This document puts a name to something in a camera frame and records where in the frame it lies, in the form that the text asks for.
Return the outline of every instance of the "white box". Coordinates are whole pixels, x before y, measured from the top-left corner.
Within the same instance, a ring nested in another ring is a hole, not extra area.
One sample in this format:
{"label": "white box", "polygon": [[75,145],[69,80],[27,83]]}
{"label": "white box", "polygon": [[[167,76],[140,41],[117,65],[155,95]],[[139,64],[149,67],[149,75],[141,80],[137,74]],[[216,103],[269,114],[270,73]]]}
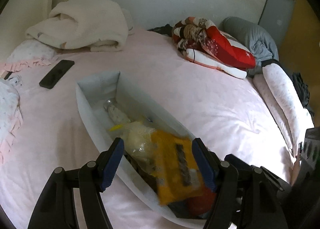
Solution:
{"label": "white box", "polygon": [[[115,98],[118,106],[132,120],[152,120],[152,126],[176,136],[195,136],[178,122],[170,113],[157,104],[149,95],[132,84],[129,78],[119,71],[105,71],[88,76],[76,85],[78,109],[82,121],[99,152],[108,150],[114,134],[108,132],[114,126],[103,104]],[[156,193],[134,170],[123,156],[116,172],[119,178],[153,211],[166,219],[188,227],[203,228],[205,220],[177,218],[169,207],[159,205]]]}

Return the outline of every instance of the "black smartphone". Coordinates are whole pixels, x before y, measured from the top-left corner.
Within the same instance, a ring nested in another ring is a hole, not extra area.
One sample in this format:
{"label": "black smartphone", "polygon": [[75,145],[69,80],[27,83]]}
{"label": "black smartphone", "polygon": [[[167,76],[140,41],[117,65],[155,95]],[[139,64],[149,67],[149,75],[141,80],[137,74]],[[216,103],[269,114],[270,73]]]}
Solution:
{"label": "black smartphone", "polygon": [[46,74],[46,76],[40,81],[39,85],[47,89],[52,89],[74,64],[75,62],[71,60],[61,60],[50,70],[49,73]]}

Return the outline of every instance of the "pink ruffle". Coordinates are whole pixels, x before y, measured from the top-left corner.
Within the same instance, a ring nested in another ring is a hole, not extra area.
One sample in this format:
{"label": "pink ruffle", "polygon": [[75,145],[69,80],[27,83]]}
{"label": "pink ruffle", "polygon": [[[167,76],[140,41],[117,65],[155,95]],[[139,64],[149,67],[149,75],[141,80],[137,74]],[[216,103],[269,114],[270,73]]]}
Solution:
{"label": "pink ruffle", "polygon": [[14,118],[11,122],[8,135],[0,142],[0,165],[3,164],[5,156],[10,152],[11,146],[15,140],[15,134],[22,125],[22,115],[20,108],[17,107]]}
{"label": "pink ruffle", "polygon": [[31,59],[31,60],[21,60],[15,63],[0,63],[1,73],[4,71],[8,72],[18,72],[26,67],[33,67],[38,65],[51,65],[53,61],[57,58],[53,58],[52,60],[48,59]]}

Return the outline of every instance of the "yellow snack bag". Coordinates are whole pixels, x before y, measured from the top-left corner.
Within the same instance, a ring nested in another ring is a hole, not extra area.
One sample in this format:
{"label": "yellow snack bag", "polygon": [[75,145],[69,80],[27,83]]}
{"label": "yellow snack bag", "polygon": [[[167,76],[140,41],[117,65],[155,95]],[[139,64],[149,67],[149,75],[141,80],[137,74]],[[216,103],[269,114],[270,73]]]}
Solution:
{"label": "yellow snack bag", "polygon": [[203,180],[192,155],[191,141],[164,131],[151,134],[155,144],[157,192],[160,205],[203,194]]}

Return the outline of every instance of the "mattress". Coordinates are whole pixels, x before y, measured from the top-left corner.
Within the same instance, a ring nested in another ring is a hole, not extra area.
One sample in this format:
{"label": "mattress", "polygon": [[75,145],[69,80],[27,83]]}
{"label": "mattress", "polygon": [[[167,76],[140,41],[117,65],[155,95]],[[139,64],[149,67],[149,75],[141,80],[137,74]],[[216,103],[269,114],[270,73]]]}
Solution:
{"label": "mattress", "polygon": [[[233,153],[290,180],[293,163],[286,143],[251,79],[186,61],[170,38],[145,30],[129,36],[120,52],[60,58],[75,65],[52,90],[39,81],[54,64],[16,73],[22,78],[17,90],[24,122],[0,166],[0,205],[17,229],[27,228],[54,168],[80,168],[99,155],[78,113],[75,87],[83,77],[105,70],[125,72],[221,159]],[[117,176],[101,196],[114,228],[182,228],[149,209]],[[81,210],[77,214],[85,228]]]}

